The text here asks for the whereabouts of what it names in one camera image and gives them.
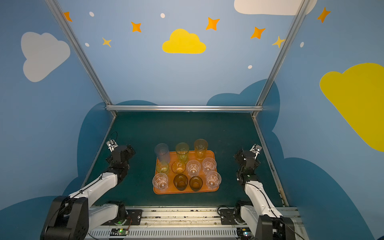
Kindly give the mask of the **clear faceted glass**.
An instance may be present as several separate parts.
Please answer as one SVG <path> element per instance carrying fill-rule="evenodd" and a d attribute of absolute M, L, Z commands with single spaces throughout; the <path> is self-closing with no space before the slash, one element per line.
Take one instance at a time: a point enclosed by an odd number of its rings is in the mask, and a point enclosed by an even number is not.
<path fill-rule="evenodd" d="M 158 173 L 152 180 L 155 193 L 164 192 L 169 188 L 169 178 L 165 173 Z"/>
<path fill-rule="evenodd" d="M 195 177 L 200 174 L 202 167 L 201 163 L 197 160 L 189 160 L 186 165 L 187 173 L 190 177 Z"/>
<path fill-rule="evenodd" d="M 202 162 L 202 168 L 205 175 L 217 170 L 217 162 L 213 158 L 205 158 Z"/>
<path fill-rule="evenodd" d="M 210 171 L 206 175 L 206 185 L 210 190 L 216 190 L 219 188 L 222 182 L 222 177 L 218 172 Z"/>

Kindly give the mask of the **short green glass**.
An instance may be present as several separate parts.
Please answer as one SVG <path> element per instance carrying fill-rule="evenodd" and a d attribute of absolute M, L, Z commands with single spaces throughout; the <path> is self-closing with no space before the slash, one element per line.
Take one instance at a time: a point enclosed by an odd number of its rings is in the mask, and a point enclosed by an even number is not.
<path fill-rule="evenodd" d="M 169 164 L 166 162 L 158 162 L 156 165 L 157 173 L 169 174 Z"/>

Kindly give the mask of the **tall clear bluish glass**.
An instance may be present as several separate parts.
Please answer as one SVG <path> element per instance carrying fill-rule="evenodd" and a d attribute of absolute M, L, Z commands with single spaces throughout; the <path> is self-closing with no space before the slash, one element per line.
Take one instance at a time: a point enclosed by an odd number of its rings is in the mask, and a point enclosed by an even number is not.
<path fill-rule="evenodd" d="M 169 147 L 165 143 L 160 143 L 155 146 L 155 154 L 160 162 L 169 164 L 171 161 Z"/>

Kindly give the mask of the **clear faceted glass back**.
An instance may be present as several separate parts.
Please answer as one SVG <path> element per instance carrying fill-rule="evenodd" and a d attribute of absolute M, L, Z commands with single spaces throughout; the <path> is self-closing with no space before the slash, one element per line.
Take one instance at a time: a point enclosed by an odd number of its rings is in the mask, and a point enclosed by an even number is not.
<path fill-rule="evenodd" d="M 165 173 L 158 173 L 152 180 L 155 193 L 164 192 L 169 188 L 169 178 Z"/>

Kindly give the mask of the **small olive textured cup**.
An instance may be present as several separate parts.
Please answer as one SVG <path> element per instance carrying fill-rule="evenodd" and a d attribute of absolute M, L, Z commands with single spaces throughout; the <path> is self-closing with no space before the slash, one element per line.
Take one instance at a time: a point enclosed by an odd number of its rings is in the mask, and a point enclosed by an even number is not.
<path fill-rule="evenodd" d="M 190 178 L 189 186 L 192 191 L 198 192 L 203 186 L 203 180 L 199 176 L 193 176 Z"/>

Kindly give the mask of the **tall amber glass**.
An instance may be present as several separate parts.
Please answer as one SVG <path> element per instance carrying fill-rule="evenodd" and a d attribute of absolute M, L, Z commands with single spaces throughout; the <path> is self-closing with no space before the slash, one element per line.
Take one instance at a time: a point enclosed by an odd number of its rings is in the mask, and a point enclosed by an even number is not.
<path fill-rule="evenodd" d="M 208 142 L 204 139 L 198 139 L 194 142 L 194 148 L 197 160 L 201 161 L 206 156 Z"/>

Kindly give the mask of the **orange plastic tray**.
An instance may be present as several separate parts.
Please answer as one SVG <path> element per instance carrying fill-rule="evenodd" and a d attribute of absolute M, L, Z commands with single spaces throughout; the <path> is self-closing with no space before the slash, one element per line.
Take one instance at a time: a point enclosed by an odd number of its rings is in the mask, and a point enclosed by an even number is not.
<path fill-rule="evenodd" d="M 172 164 L 175 161 L 179 161 L 179 159 L 177 157 L 177 153 L 176 152 L 170 152 L 170 157 L 171 157 L 171 161 L 169 163 L 169 174 L 168 174 L 169 188 L 166 191 L 164 191 L 164 192 L 156 193 L 157 195 L 174 195 L 174 194 L 189 194 L 189 193 L 210 193 L 210 192 L 215 192 L 215 191 L 217 191 L 219 189 L 219 188 L 216 189 L 216 190 L 208 189 L 208 187 L 206 185 L 206 175 L 204 174 L 203 168 L 202 168 L 201 171 L 200 171 L 200 174 L 198 175 L 203 180 L 203 186 L 202 186 L 200 191 L 198 191 L 198 192 L 192 191 L 190 186 L 189 186 L 189 182 L 188 182 L 187 188 L 184 191 L 177 190 L 177 188 L 174 186 L 174 182 L 173 182 L 174 177 L 177 174 L 173 173 L 173 171 L 172 171 Z M 211 150 L 207 150 L 205 158 L 213 158 L 213 159 L 216 160 L 215 154 Z M 190 151 L 189 152 L 189 160 L 197 160 L 194 151 Z M 190 181 L 191 177 L 188 175 L 187 170 L 185 170 L 182 174 L 186 175 L 188 177 L 188 181 Z"/>

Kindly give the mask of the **short yellow glass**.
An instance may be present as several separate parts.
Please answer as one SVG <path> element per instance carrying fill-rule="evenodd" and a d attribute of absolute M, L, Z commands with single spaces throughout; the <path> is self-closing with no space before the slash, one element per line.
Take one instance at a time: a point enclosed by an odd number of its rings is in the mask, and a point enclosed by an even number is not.
<path fill-rule="evenodd" d="M 186 164 L 181 161 L 175 161 L 172 164 L 172 171 L 175 174 L 182 174 L 186 170 Z"/>

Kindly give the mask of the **tall green glass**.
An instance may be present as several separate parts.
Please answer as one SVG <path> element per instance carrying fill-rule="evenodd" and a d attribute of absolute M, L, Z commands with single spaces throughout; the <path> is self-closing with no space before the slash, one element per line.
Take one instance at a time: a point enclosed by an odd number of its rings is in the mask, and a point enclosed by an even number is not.
<path fill-rule="evenodd" d="M 189 145 L 187 143 L 178 143 L 175 150 L 179 161 L 186 164 L 189 160 Z"/>

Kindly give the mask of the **dark olive textured cup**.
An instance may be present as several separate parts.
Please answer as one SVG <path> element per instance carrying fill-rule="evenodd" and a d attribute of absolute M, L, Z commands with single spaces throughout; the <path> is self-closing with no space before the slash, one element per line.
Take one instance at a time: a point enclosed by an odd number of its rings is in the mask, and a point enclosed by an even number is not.
<path fill-rule="evenodd" d="M 174 177 L 174 186 L 177 188 L 179 191 L 184 191 L 187 186 L 188 186 L 188 177 L 184 174 L 177 174 Z"/>

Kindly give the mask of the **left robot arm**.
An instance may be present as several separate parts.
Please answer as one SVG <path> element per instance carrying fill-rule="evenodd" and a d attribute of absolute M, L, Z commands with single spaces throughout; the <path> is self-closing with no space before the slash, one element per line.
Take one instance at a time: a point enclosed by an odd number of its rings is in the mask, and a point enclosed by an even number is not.
<path fill-rule="evenodd" d="M 91 206 L 126 177 L 129 160 L 135 155 L 130 145 L 117 146 L 106 159 L 109 167 L 94 181 L 80 190 L 56 197 L 49 209 L 41 236 L 42 240 L 83 240 L 89 231 L 111 222 L 121 225 L 127 220 L 124 203 L 110 201 L 101 207 Z"/>

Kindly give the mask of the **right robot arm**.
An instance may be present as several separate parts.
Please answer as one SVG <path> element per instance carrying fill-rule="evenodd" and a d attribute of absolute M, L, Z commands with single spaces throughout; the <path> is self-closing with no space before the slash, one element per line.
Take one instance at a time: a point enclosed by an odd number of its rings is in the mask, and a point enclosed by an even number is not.
<path fill-rule="evenodd" d="M 261 146 L 254 145 L 249 151 L 240 150 L 234 156 L 240 165 L 237 180 L 250 198 L 249 203 L 239 201 L 236 204 L 235 220 L 239 224 L 246 224 L 255 240 L 294 240 L 296 232 L 293 221 L 277 210 L 255 174 L 255 169 L 260 165 L 257 157 L 261 150 Z"/>

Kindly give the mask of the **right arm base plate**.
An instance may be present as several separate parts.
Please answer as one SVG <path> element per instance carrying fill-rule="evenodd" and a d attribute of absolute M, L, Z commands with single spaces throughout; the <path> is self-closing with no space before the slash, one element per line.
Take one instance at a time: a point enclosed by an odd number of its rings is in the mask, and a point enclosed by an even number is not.
<path fill-rule="evenodd" d="M 235 216 L 234 209 L 220 208 L 218 214 L 222 225 L 243 225 L 244 222 L 240 221 Z"/>

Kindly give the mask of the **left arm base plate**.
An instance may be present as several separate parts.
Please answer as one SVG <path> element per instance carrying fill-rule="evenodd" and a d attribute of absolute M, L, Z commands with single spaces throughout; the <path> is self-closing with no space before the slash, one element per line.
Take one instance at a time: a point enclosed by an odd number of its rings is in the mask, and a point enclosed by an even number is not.
<path fill-rule="evenodd" d="M 126 213 L 118 213 L 118 216 L 105 222 L 102 226 L 138 226 L 141 223 L 143 210 L 126 209 Z"/>

